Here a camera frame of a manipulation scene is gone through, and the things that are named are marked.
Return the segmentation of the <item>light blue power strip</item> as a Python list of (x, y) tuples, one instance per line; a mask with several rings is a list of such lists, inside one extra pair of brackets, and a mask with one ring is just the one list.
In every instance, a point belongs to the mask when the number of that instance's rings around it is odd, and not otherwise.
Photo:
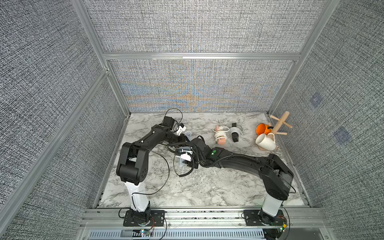
[(192, 167), (192, 148), (188, 145), (180, 145), (177, 147), (177, 152), (180, 153), (181, 155), (179, 156), (180, 158), (180, 163), (186, 164), (189, 167)]

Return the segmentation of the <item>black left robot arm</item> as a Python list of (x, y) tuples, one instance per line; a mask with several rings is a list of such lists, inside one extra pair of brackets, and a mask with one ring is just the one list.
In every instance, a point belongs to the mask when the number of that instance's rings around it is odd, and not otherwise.
[(145, 193), (144, 180), (149, 171), (149, 154), (162, 142), (169, 144), (185, 140), (182, 133), (184, 124), (171, 117), (154, 125), (150, 132), (133, 143), (124, 143), (117, 164), (116, 175), (120, 177), (131, 197), (131, 209), (139, 216), (149, 215), (150, 201)]

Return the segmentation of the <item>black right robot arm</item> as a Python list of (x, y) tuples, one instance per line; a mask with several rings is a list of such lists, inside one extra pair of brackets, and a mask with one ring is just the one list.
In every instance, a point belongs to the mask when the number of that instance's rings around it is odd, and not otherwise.
[(237, 154), (224, 148), (210, 148), (200, 138), (193, 139), (191, 143), (197, 148), (198, 161), (202, 167), (233, 169), (259, 176), (267, 191), (261, 215), (270, 218), (279, 215), (280, 207), (293, 188), (294, 173), (277, 155), (253, 157)]

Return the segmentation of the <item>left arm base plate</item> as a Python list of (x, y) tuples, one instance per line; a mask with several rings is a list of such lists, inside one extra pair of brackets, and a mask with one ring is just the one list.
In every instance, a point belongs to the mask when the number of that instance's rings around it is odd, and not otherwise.
[(124, 227), (163, 227), (165, 222), (165, 211), (151, 210), (150, 212), (139, 213), (130, 209), (126, 212), (123, 226)]

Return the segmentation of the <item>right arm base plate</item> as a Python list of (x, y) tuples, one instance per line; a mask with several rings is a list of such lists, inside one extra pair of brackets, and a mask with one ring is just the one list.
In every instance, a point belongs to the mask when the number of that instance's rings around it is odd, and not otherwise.
[(247, 226), (277, 226), (279, 228), (287, 227), (287, 218), (282, 210), (278, 210), (275, 217), (272, 217), (259, 210), (244, 210), (243, 217)]

